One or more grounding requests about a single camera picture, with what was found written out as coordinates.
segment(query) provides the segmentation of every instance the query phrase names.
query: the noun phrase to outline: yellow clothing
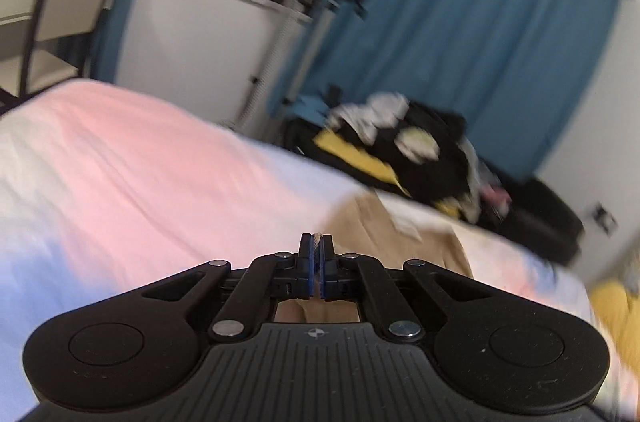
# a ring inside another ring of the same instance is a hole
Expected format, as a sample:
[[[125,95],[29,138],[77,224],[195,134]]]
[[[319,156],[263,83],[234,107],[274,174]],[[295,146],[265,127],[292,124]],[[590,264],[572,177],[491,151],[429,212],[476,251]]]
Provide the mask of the yellow clothing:
[[[589,293],[593,311],[613,338],[620,360],[640,376],[640,297],[618,281],[597,285]]]
[[[323,151],[341,158],[351,167],[369,174],[381,182],[395,184],[405,195],[409,196],[409,193],[400,186],[398,176],[389,164],[382,162],[379,158],[369,155],[363,149],[359,149],[353,144],[344,141],[334,131],[324,129],[316,135],[314,143]]]

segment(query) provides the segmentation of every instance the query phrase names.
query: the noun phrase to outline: chair seat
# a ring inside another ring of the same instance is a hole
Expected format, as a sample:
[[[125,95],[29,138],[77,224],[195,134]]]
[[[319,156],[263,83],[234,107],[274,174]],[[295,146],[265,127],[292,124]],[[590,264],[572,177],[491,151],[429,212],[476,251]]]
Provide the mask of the chair seat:
[[[22,56],[0,61],[0,88],[17,97],[20,91],[20,67]],[[33,94],[60,81],[78,75],[78,69],[46,50],[37,49],[31,54],[31,70],[27,93]]]

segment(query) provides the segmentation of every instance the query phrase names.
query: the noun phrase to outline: white cloth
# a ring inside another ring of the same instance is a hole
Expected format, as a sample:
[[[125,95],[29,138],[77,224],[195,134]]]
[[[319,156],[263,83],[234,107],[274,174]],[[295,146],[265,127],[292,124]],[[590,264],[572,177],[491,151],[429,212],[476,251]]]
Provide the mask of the white cloth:
[[[345,121],[367,145],[376,142],[378,128],[394,128],[409,109],[409,100],[402,94],[377,92],[371,94],[365,105],[346,104],[329,112],[325,126],[338,129]]]

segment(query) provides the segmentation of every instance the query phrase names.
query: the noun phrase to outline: pile of clothes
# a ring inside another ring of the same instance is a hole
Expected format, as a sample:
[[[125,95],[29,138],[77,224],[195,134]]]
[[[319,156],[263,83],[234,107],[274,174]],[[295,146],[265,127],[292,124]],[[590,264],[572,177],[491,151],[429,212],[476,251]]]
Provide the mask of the pile of clothes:
[[[509,194],[479,161],[465,128],[461,115],[380,92],[364,105],[332,109],[314,143],[366,174],[366,183],[391,186],[454,218],[475,224],[483,205],[504,218]]]

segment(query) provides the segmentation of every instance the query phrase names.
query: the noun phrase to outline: bedsheet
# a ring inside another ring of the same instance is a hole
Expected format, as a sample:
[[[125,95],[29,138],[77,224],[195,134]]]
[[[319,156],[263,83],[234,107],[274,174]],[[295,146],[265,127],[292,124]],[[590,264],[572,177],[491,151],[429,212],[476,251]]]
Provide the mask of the bedsheet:
[[[67,82],[0,119],[0,422],[36,405],[20,352],[47,319],[210,259],[295,251],[362,191],[351,178],[241,139],[167,103]],[[638,380],[583,285],[511,242],[381,195],[392,215],[453,229],[474,277],[596,325],[612,364],[596,403],[636,418]]]

